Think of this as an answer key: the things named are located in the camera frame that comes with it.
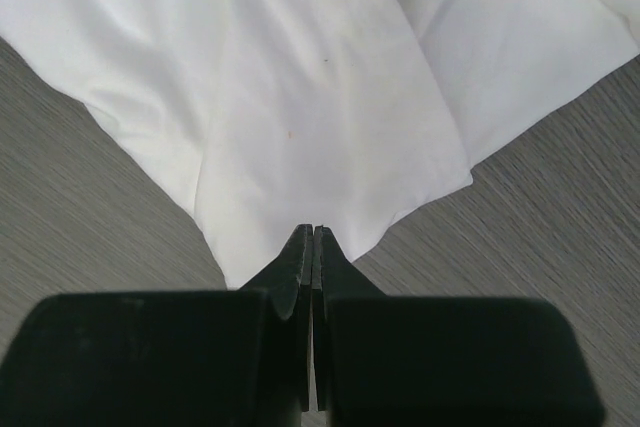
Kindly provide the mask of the white printed t shirt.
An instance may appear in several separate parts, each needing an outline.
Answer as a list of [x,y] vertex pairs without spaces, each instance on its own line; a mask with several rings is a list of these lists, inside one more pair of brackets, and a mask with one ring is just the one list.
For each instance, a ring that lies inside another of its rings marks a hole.
[[639,53],[639,0],[1,0],[1,35],[197,223],[231,288],[349,259]]

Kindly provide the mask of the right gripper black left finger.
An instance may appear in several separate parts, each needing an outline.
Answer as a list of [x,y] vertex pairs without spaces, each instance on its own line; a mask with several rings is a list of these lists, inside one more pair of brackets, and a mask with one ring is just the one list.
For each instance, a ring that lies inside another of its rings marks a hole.
[[313,230],[236,290],[58,294],[1,363],[5,426],[297,426]]

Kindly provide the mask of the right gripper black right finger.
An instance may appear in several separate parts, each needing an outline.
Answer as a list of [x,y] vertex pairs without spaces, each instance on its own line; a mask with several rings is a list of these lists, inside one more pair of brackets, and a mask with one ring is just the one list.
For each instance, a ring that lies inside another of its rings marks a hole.
[[600,426],[605,406],[551,303],[383,293],[314,232],[314,367],[333,426]]

